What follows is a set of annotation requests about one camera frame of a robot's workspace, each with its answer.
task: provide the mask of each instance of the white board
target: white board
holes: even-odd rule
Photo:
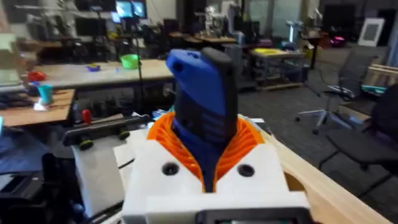
[[[385,20],[381,18],[367,18],[362,26],[358,44],[369,47],[377,46],[384,22]]]

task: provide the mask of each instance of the black monitor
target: black monitor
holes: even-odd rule
[[[102,12],[116,10],[116,0],[75,0],[75,6],[79,11],[91,11],[93,8]]]
[[[106,36],[106,23],[103,19],[75,18],[76,34],[79,36]]]
[[[132,13],[140,19],[147,19],[147,8],[145,0],[116,1],[116,10],[121,18],[132,17]]]

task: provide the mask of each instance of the yellow object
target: yellow object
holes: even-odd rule
[[[109,38],[110,40],[116,40],[116,39],[118,38],[118,34],[115,33],[115,32],[109,31],[109,32],[108,32],[108,38]]]
[[[283,50],[279,49],[263,49],[263,48],[258,48],[254,49],[255,53],[263,54],[263,55],[280,55],[280,54],[286,54]]]

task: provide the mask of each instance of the black screw hole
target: black screw hole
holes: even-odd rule
[[[247,164],[242,164],[238,166],[238,172],[243,177],[251,177],[254,175],[254,168]]]
[[[179,166],[174,162],[168,162],[163,165],[162,172],[164,175],[175,175],[180,170]]]
[[[182,72],[182,64],[180,63],[174,63],[173,68],[176,72]]]

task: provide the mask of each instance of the teal cup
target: teal cup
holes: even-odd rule
[[[42,103],[45,105],[49,105],[52,103],[52,85],[41,85],[38,86],[40,97],[42,99]]]

